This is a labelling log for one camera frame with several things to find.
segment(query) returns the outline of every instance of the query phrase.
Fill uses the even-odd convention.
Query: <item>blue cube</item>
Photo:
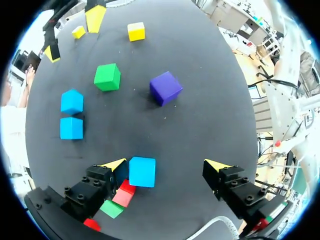
[[[75,89],[66,91],[61,96],[61,112],[69,115],[81,113],[84,110],[84,96]]]
[[[156,180],[156,159],[134,156],[129,161],[129,184],[153,188]]]
[[[60,138],[76,140],[84,138],[84,121],[75,117],[60,119]]]

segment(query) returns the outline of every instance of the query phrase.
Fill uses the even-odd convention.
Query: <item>bolt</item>
[[[248,196],[246,196],[245,201],[248,203],[251,203],[254,199],[255,199],[254,196],[248,195]]]
[[[51,203],[51,198],[50,198],[49,196],[46,196],[46,197],[44,198],[44,202],[45,202],[46,204]]]
[[[237,181],[232,181],[232,182],[231,182],[231,186],[232,186],[232,187],[235,187],[235,186],[237,186],[237,185],[238,185],[238,182],[237,182]]]
[[[78,199],[79,202],[83,202],[85,200],[85,196],[83,194],[79,194],[76,199]]]
[[[89,182],[89,179],[86,176],[83,176],[81,181],[87,183]]]
[[[42,207],[42,205],[41,205],[40,203],[37,203],[37,204],[35,205],[35,208],[36,208],[37,210],[40,210],[41,207]]]
[[[260,195],[265,195],[266,192],[267,192],[267,189],[266,189],[266,188],[262,188],[262,189],[260,189],[259,194],[260,194]]]
[[[249,178],[244,177],[244,178],[242,178],[242,181],[243,181],[244,183],[247,183],[247,182],[249,182]]]
[[[66,187],[64,188],[64,192],[65,192],[65,193],[69,193],[70,191],[71,191],[70,187],[66,186]]]
[[[93,181],[93,186],[99,187],[100,185],[101,185],[101,182],[99,180],[96,179]]]

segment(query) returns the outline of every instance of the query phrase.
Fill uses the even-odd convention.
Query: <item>yellow cube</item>
[[[72,31],[72,35],[74,36],[75,39],[81,38],[83,35],[85,35],[86,30],[84,26],[78,26],[76,27],[75,30]]]
[[[130,42],[143,40],[146,38],[145,25],[143,22],[128,24],[128,34]]]

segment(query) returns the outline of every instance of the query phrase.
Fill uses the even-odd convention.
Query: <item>black table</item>
[[[146,39],[129,42],[127,24],[144,22]],[[63,195],[92,164],[132,156],[156,158],[155,188],[138,188],[116,219],[98,211],[101,232],[124,240],[182,240],[215,216],[235,215],[202,177],[204,159],[256,171],[254,111],[244,75],[216,26],[188,0],[137,0],[107,9],[99,34],[75,41],[84,14],[58,35],[60,61],[41,61],[30,92],[26,147],[37,187]],[[93,84],[99,65],[116,63],[120,89]],[[183,86],[158,107],[152,78],[170,71]],[[84,95],[84,139],[60,139],[61,95]],[[197,240],[230,239],[218,222]]]

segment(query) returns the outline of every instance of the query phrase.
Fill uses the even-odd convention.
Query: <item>green block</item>
[[[115,219],[120,213],[124,211],[125,207],[121,206],[111,200],[105,200],[105,202],[100,207],[100,210],[105,214],[109,215],[111,218]]]
[[[115,63],[98,66],[95,72],[94,85],[103,92],[120,88],[121,72]]]

